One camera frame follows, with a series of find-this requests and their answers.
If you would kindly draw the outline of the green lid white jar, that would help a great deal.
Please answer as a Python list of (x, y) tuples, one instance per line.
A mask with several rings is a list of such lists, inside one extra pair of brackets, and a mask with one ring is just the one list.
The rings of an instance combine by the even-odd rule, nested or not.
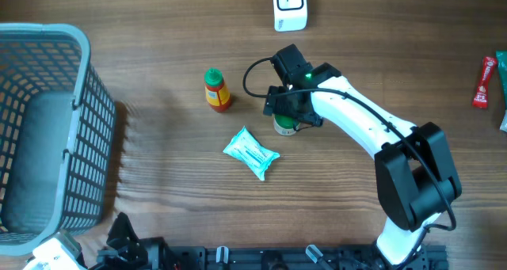
[(294, 135), (299, 129), (300, 122), (289, 116), (274, 115), (273, 126), (275, 131), (283, 136)]

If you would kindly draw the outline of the teal white sachet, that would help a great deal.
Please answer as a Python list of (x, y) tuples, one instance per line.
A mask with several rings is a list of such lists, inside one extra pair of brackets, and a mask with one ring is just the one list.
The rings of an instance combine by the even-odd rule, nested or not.
[(223, 153), (246, 164), (260, 181), (265, 181), (265, 172), (280, 155), (264, 148), (246, 129), (235, 135)]

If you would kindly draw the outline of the red sauce bottle green cap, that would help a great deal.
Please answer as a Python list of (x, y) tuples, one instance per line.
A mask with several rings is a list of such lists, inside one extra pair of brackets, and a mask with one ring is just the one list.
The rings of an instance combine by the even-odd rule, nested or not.
[(204, 75), (205, 97), (212, 109), (224, 112), (231, 106), (231, 94), (223, 79), (221, 71), (210, 68)]

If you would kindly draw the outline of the red stick sachet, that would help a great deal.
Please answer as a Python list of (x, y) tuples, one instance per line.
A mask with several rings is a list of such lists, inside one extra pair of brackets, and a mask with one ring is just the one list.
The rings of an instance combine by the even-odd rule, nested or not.
[(487, 108), (488, 106), (488, 85), (496, 66), (497, 60), (494, 57), (487, 56), (482, 61), (482, 72), (472, 101), (472, 105), (476, 108)]

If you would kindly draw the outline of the green glove package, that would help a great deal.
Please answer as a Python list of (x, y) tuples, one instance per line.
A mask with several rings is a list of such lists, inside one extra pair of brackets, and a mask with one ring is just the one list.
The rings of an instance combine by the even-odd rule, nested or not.
[[(505, 106), (507, 106), (507, 54), (506, 51), (496, 51), (498, 61), (498, 72), (501, 81), (501, 89), (504, 96)], [(500, 130), (507, 132), (507, 110), (501, 122)]]

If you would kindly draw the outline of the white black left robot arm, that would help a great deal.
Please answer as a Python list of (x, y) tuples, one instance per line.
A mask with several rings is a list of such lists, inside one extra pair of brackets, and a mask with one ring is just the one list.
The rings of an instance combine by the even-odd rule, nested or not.
[[(61, 230), (32, 251), (25, 266), (38, 269), (86, 269), (82, 247)], [(108, 233), (106, 247), (97, 253), (94, 269), (169, 269), (181, 267), (162, 238), (140, 239), (135, 234), (128, 216), (121, 212)]]

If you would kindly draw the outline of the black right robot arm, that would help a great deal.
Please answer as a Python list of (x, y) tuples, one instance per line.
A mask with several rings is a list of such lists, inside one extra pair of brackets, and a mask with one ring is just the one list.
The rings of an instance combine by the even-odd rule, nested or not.
[(263, 113), (287, 120), (297, 132), (328, 120), (354, 139), (375, 163), (379, 203), (387, 216), (365, 265), (404, 269), (423, 251), (432, 229), (453, 231), (451, 204), (462, 185), (445, 133), (434, 123), (417, 126), (379, 107), (328, 63), (313, 67), (291, 44), (269, 57), (282, 84), (264, 96)]

